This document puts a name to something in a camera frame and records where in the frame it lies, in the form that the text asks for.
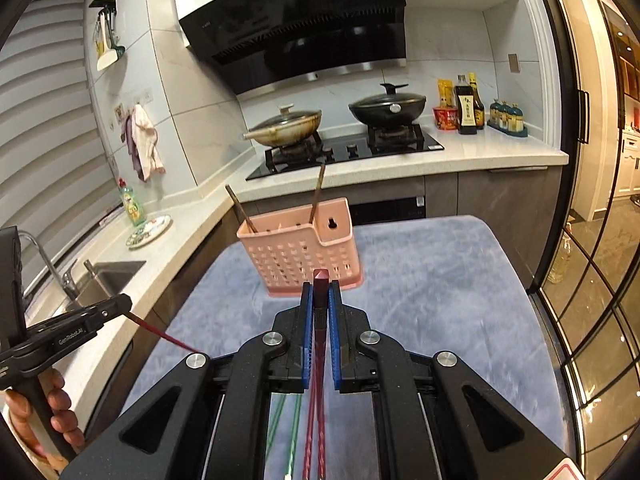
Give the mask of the person's left hand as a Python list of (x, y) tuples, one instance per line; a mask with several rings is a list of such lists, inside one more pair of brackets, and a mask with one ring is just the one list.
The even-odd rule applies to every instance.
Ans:
[[(47, 394), (47, 400), (53, 416), (50, 419), (51, 427), (62, 434), (63, 438), (73, 448), (80, 450), (86, 442), (85, 436), (78, 425), (78, 419), (72, 410), (72, 400), (64, 390), (65, 380), (58, 370), (52, 368), (49, 372), (52, 389)], [(58, 479), (60, 475), (47, 458), (42, 445), (38, 441), (32, 427), (29, 426), (29, 416), (32, 414), (32, 406), (28, 400), (12, 389), (4, 392), (6, 402), (6, 422), (8, 423), (14, 438), (20, 442), (26, 455), (42, 473), (46, 479)]]

